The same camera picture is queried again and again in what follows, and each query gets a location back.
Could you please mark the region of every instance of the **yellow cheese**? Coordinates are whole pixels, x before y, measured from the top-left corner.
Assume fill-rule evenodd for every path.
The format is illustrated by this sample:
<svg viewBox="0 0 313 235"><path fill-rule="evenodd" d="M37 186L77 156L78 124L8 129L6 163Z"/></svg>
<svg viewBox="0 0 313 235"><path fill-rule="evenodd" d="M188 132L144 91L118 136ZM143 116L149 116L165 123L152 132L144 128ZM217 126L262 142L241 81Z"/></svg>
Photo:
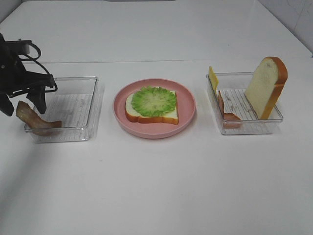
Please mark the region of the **yellow cheese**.
<svg viewBox="0 0 313 235"><path fill-rule="evenodd" d="M211 66L209 68L209 79L210 79L210 82L212 84L213 90L215 91L215 94L217 95L217 86L219 84L219 80L218 80L216 74L213 72L213 69Z"/></svg>

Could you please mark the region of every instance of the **white table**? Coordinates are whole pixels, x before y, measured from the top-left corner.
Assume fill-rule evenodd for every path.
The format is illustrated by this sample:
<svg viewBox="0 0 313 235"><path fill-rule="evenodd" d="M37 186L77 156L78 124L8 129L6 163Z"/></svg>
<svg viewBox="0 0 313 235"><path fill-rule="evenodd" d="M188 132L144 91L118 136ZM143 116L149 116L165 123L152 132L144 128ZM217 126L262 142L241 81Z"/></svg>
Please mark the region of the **white table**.
<svg viewBox="0 0 313 235"><path fill-rule="evenodd" d="M285 61L289 80L278 102L285 119L274 134L221 135L208 100L209 65L252 71L259 62L46 64L55 77L96 75L105 85L98 134L35 144L16 117L0 116L0 234L310 234L312 62ZM146 78L193 93L197 114L184 131L146 140L119 126L114 96Z"/></svg>
<svg viewBox="0 0 313 235"><path fill-rule="evenodd" d="M257 0L27 1L0 31L31 39L41 62L312 56Z"/></svg>

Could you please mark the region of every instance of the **clear plastic container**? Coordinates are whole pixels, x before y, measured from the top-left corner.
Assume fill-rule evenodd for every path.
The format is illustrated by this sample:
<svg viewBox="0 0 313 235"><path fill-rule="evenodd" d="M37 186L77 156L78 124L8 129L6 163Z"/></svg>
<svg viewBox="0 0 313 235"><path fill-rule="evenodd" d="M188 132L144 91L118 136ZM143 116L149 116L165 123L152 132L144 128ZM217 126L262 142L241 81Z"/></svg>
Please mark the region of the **clear plastic container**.
<svg viewBox="0 0 313 235"><path fill-rule="evenodd" d="M58 90L46 93L47 110L39 116L45 121L62 121L61 128L24 130L36 143L87 141L96 135L100 117L103 87L97 77L56 78Z"/></svg>
<svg viewBox="0 0 313 235"><path fill-rule="evenodd" d="M252 72L216 73L219 79L217 92L221 91L224 112L234 113L241 120L225 120L218 104L218 97L213 91L208 78L208 93L218 127L223 135L271 134L283 121L283 116L275 106L266 120L260 120L245 96L245 90L253 77Z"/></svg>

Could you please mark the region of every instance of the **white bread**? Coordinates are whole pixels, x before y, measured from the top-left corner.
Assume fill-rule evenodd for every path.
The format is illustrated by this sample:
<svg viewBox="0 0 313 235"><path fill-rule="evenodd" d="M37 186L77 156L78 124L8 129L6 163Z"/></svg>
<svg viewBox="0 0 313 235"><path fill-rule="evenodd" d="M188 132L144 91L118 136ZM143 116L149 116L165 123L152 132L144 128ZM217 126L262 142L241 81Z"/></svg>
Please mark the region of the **white bread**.
<svg viewBox="0 0 313 235"><path fill-rule="evenodd" d="M245 95L259 119L268 119L287 77L286 66L278 57L266 57L256 68Z"/></svg>
<svg viewBox="0 0 313 235"><path fill-rule="evenodd" d="M132 106L132 99L133 99L134 93L130 94L125 102L125 115L127 119L131 122L139 122L139 123L169 123L169 124L175 124L177 125L179 122L178 118L178 111L177 111L177 103L176 107L173 111L168 112L160 117L144 117L140 113L138 113L135 109L133 109Z"/></svg>

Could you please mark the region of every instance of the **pink plate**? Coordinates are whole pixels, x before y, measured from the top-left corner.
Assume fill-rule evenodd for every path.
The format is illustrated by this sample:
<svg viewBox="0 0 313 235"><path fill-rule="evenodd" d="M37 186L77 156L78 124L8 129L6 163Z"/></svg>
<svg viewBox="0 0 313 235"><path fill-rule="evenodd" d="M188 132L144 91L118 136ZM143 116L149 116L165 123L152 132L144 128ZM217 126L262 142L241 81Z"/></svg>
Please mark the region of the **pink plate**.
<svg viewBox="0 0 313 235"><path fill-rule="evenodd" d="M142 87L160 86L171 91L176 91L179 123L138 123L130 122L125 115L126 98ZM115 97L113 103L114 115L127 132L147 139L161 139L182 131L192 120L196 111L196 102L190 91L179 83L165 79L140 80L124 87Z"/></svg>

